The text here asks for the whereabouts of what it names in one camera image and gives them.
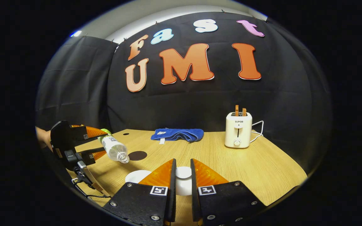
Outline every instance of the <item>human hand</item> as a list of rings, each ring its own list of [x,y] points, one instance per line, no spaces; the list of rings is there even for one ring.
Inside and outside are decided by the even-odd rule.
[[[36,135],[41,148],[45,148],[47,146],[51,151],[53,150],[50,142],[51,130],[46,131],[36,127]]]

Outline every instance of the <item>white toaster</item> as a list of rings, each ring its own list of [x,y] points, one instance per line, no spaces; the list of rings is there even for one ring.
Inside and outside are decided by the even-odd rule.
[[[226,138],[224,144],[230,148],[247,148],[250,145],[252,130],[252,116],[242,112],[235,116],[235,112],[230,112],[226,117]]]

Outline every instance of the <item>plastic bottle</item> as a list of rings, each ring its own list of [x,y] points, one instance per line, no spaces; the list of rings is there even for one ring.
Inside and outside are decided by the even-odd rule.
[[[102,129],[102,131],[108,133],[107,136],[98,137],[100,143],[103,145],[107,152],[108,157],[113,161],[120,161],[121,163],[128,163],[128,149],[123,144],[116,140],[110,131]]]

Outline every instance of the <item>white cable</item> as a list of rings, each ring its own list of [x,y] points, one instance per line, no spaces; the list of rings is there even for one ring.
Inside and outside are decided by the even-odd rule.
[[[253,140],[251,140],[251,141],[250,141],[250,143],[252,143],[254,140],[256,140],[256,138],[258,138],[258,137],[260,137],[260,136],[263,136],[263,134],[262,134],[262,133],[263,133],[263,121],[259,121],[259,122],[257,122],[257,123],[252,124],[252,125],[254,126],[254,125],[256,125],[256,124],[258,124],[258,123],[260,123],[260,122],[262,123],[261,133],[258,133],[258,132],[251,132],[251,133],[256,133],[256,134],[258,134],[258,136],[257,136],[257,137],[255,137]]]

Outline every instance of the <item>pink letter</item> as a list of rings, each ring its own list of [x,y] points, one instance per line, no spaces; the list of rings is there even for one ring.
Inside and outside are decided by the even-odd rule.
[[[257,27],[255,24],[251,24],[250,22],[246,21],[246,20],[237,20],[237,23],[242,24],[245,29],[249,32],[251,32],[251,34],[259,36],[259,37],[264,37],[265,35],[262,32],[258,32],[257,30],[255,30],[254,27]]]

